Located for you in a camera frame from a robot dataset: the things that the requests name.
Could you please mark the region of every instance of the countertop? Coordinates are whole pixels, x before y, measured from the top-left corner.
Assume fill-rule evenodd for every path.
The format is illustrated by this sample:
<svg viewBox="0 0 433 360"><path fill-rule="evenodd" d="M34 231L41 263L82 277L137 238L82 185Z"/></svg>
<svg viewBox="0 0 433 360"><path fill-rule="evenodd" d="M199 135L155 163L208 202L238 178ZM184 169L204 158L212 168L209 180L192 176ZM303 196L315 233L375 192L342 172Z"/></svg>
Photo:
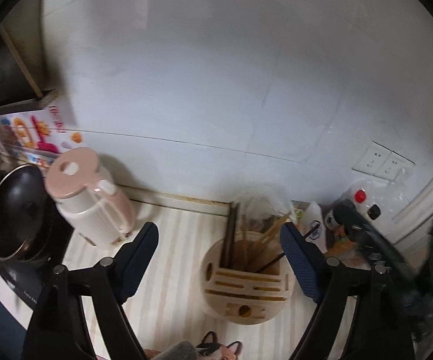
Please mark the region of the countertop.
<svg viewBox="0 0 433 360"><path fill-rule="evenodd" d="M260 325L243 326L207 316L197 302L196 275L206 251L223 238L226 217L134 202L136 228L146 221L154 222L160 242L136 294L124 304L124 311L145 349L165 350L181 341L194 345L214 330L219 342L243 343L240 360L287 359L315 310L313 301L295 285L292 299L273 320ZM64 257L69 269L93 266L118 249L105 251L88 244L74 233ZM0 277L0 302L27 328L32 311ZM83 298L85 316L96 354L109 358L98 328L91 298ZM348 298L340 331L330 359L339 358L351 325L355 300Z"/></svg>

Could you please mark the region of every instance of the cartoon cat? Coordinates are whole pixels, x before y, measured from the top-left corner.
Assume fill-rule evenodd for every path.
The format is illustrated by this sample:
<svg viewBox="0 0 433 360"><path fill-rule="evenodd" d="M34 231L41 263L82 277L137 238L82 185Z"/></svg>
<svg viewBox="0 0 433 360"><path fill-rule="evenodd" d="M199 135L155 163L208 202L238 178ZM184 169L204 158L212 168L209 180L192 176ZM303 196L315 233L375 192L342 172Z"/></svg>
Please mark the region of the cartoon cat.
<svg viewBox="0 0 433 360"><path fill-rule="evenodd" d="M228 346L219 344L217 333L208 332L203 337L202 343L196 346L196 350L198 357L205 360L237 360L241 347L240 341L232 342Z"/></svg>

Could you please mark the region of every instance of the blue gripper pad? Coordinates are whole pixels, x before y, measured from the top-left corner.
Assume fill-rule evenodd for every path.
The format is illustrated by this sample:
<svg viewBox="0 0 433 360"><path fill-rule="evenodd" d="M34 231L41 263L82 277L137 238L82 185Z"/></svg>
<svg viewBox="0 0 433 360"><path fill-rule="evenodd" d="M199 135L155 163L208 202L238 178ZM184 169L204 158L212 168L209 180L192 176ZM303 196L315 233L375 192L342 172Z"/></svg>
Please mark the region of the blue gripper pad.
<svg viewBox="0 0 433 360"><path fill-rule="evenodd" d="M303 293L307 297L312 298L315 303L318 303L323 296L323 293L318 286L318 274L316 269L312 266L308 256L298 243L298 236L300 236L300 242L307 243L293 225L282 226L280 230L281 247L285 256L287 256L288 262L293 269L293 273L295 274Z"/></svg>

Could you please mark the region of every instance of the frying pan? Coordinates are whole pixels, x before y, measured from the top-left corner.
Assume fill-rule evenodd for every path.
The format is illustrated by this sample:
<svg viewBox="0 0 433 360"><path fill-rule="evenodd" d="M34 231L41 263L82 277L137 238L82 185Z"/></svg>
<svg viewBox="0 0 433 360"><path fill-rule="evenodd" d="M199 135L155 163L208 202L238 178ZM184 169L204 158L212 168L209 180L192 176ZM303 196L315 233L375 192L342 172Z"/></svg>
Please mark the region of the frying pan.
<svg viewBox="0 0 433 360"><path fill-rule="evenodd" d="M21 165L3 178L0 182L0 261L26 261L37 255L31 246L36 240L44 243L45 235L38 236L38 233L49 231L45 223L51 207L49 200L41 171L33 164Z"/></svg>

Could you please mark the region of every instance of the white wall socket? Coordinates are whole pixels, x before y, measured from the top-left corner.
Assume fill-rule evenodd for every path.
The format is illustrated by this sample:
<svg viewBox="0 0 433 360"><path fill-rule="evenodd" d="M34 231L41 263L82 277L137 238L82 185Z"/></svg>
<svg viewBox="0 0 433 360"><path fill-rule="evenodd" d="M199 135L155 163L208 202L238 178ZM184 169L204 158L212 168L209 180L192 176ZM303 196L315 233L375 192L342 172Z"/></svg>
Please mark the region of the white wall socket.
<svg viewBox="0 0 433 360"><path fill-rule="evenodd" d="M354 170L374 175L385 163L392 152L376 142L372 142L365 154L353 166Z"/></svg>
<svg viewBox="0 0 433 360"><path fill-rule="evenodd" d="M405 157L392 151L383 165L374 173L374 176L386 180L394 180L402 168L414 167L415 164Z"/></svg>

